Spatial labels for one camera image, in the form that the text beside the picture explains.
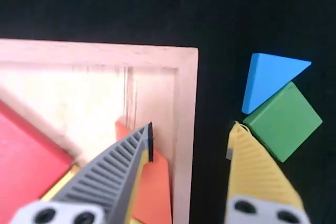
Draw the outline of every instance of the blue triangle block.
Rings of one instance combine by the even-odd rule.
[[[242,112],[250,114],[310,64],[276,55],[252,54]]]

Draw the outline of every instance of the black background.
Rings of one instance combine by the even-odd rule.
[[[253,52],[311,60],[294,82],[324,123],[284,163],[313,223],[336,222],[336,0],[0,0],[0,37],[200,50],[191,223],[223,221],[227,133]]]

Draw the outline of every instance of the orange triangle block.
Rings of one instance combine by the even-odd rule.
[[[131,133],[122,123],[115,124],[117,140]],[[132,217],[144,224],[172,224],[168,161],[156,149],[154,162],[143,167]]]

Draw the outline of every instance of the wooden tray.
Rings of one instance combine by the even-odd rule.
[[[0,99],[84,165],[114,123],[150,121],[169,160],[173,222],[189,220],[196,48],[0,39]]]

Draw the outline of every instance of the wooden tray border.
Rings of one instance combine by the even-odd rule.
[[[189,223],[198,49],[0,39],[0,64],[104,65],[176,70],[173,223]]]

